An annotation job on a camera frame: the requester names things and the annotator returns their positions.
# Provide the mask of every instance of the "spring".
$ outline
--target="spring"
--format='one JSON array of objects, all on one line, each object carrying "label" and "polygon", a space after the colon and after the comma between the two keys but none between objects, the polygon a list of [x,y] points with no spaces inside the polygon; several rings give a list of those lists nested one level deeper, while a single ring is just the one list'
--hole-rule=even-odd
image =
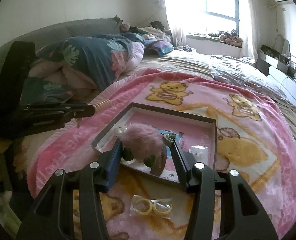
[{"label": "spring", "polygon": [[109,99],[105,99],[100,102],[95,102],[92,104],[95,108],[95,113],[105,110],[111,106],[111,101]]}]

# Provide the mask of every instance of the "pillow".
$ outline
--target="pillow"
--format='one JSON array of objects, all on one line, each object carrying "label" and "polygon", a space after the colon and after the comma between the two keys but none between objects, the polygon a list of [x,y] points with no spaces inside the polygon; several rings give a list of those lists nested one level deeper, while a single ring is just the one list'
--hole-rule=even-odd
[{"label": "pillow", "polygon": [[174,50],[173,45],[170,42],[164,40],[145,40],[146,52],[150,54],[156,54],[159,57]]},{"label": "pillow", "polygon": [[70,36],[93,36],[96,34],[120,34],[122,20],[118,17],[109,19],[86,19],[66,22]]}]

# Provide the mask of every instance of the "white wall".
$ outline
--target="white wall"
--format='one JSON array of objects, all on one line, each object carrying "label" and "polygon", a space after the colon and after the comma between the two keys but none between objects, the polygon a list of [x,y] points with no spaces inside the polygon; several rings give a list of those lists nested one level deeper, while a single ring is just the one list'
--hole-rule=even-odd
[{"label": "white wall", "polygon": [[296,5],[283,4],[276,8],[278,13],[278,34],[290,43],[291,55],[296,57]]},{"label": "white wall", "polygon": [[160,21],[165,27],[168,26],[165,8],[158,4],[158,0],[135,0],[136,21],[135,26],[146,27],[153,21]]},{"label": "white wall", "polygon": [[257,19],[259,32],[258,48],[267,45],[273,47],[276,37],[277,15],[275,8],[268,6],[275,5],[275,0],[257,0]]},{"label": "white wall", "polygon": [[187,45],[195,48],[198,53],[206,55],[224,55],[239,58],[241,49],[216,41],[201,41],[187,38]]},{"label": "white wall", "polygon": [[118,15],[135,24],[133,0],[2,0],[0,46],[30,31],[66,21]]}]

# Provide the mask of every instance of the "cable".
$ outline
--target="cable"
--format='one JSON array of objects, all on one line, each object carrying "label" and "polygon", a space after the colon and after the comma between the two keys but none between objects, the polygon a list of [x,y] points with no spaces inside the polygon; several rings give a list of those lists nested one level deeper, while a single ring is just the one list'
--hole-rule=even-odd
[{"label": "cable", "polygon": [[275,44],[277,43],[277,38],[278,38],[279,36],[280,36],[281,38],[284,39],[284,37],[283,37],[281,34],[279,34],[279,35],[275,38]]},{"label": "cable", "polygon": [[136,26],[139,26],[140,24],[143,24],[144,22],[150,20],[152,17],[154,17],[158,12],[161,11],[162,8],[160,8],[156,13],[154,13],[153,15],[151,15],[148,19],[144,20],[143,22],[139,23],[139,24],[136,24]]},{"label": "cable", "polygon": [[293,78],[291,78],[291,77],[285,77],[284,80],[281,82],[281,86],[282,86],[283,82],[284,82],[287,78],[290,78],[290,79],[292,80],[292,82],[296,83],[296,81],[295,81]]},{"label": "cable", "polygon": [[275,9],[275,19],[276,19],[276,25],[277,25],[277,33],[279,32],[279,28],[278,28],[278,11],[277,11],[277,8]]}]

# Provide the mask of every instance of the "yellow ring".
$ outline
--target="yellow ring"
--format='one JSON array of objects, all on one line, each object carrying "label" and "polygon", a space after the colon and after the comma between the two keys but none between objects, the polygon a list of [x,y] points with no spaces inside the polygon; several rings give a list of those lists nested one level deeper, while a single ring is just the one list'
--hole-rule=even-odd
[{"label": "yellow ring", "polygon": [[141,212],[141,211],[139,211],[139,210],[137,210],[137,209],[135,209],[135,208],[134,208],[134,210],[136,211],[136,213],[138,213],[138,214],[141,215],[141,216],[149,215],[149,214],[151,213],[151,211],[152,211],[153,204],[151,203],[151,201],[150,201],[149,199],[146,199],[146,198],[138,199],[138,200],[136,201],[136,203],[141,202],[141,201],[143,201],[143,202],[148,202],[148,203],[149,203],[150,207],[149,207],[148,211],[146,211],[146,212]]},{"label": "yellow ring", "polygon": [[160,210],[157,209],[156,205],[159,201],[161,201],[163,199],[158,199],[156,200],[156,202],[153,204],[153,211],[157,214],[157,215],[167,215],[170,213],[170,211],[172,210],[172,205],[170,204],[170,208],[167,211],[161,212]]}]

